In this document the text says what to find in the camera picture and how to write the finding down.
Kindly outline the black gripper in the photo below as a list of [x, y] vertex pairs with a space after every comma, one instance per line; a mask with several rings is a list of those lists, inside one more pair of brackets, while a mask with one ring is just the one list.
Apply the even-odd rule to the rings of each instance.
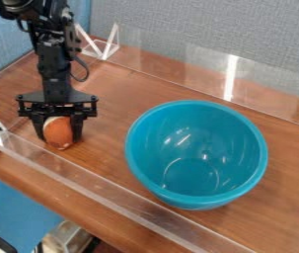
[[71, 116], [73, 141], [78, 142], [82, 138], [85, 118], [98, 116], [98, 97], [73, 87], [70, 74], [66, 74], [62, 79], [46, 79], [43, 90], [19, 94], [17, 101], [19, 116], [33, 117], [39, 139], [46, 139], [46, 117]]

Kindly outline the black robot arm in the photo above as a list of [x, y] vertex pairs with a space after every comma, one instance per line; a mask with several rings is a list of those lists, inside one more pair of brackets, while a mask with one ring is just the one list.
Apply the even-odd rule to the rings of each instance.
[[87, 80], [90, 69], [78, 56], [82, 40], [67, 0], [0, 0], [0, 17], [15, 20], [19, 29], [30, 34], [39, 57], [43, 90], [17, 96], [19, 116], [33, 121], [42, 140], [47, 139], [47, 120], [51, 117], [69, 118], [73, 141], [78, 142], [83, 121], [98, 116], [98, 97], [71, 86], [71, 80]]

